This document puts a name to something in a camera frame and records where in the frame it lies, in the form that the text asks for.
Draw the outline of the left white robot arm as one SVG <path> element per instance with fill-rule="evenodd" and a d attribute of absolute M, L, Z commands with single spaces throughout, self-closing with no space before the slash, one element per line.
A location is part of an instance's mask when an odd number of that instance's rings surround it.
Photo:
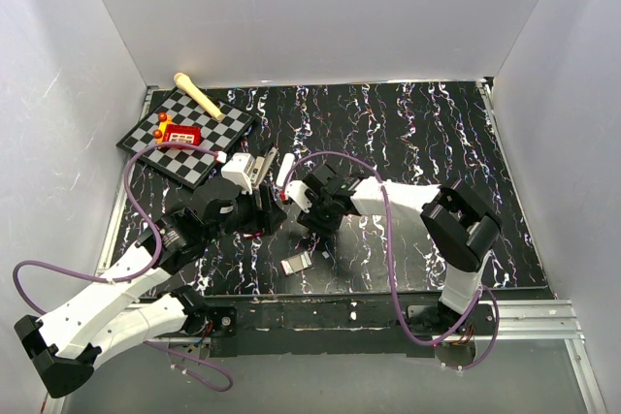
<path fill-rule="evenodd" d="M 153 337 L 199 334 L 208 307 L 187 285 L 137 310 L 127 307 L 200 258 L 209 243 L 234 234 L 271 235 L 285 219 L 271 186 L 261 184 L 247 194 L 221 176 L 169 206 L 72 299 L 16 322 L 16 334 L 49 396 L 75 392 L 104 362 Z"/>

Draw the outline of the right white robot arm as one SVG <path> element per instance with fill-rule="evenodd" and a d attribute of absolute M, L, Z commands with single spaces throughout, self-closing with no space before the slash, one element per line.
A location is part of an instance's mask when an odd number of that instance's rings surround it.
<path fill-rule="evenodd" d="M 324 164 L 301 180 L 288 181 L 284 197 L 300 208 L 298 223 L 323 237 L 335 234 L 350 215 L 421 221 L 446 262 L 440 324 L 451 334 L 472 325 L 470 304 L 502 222 L 463 180 L 408 185 L 374 176 L 345 177 Z"/>

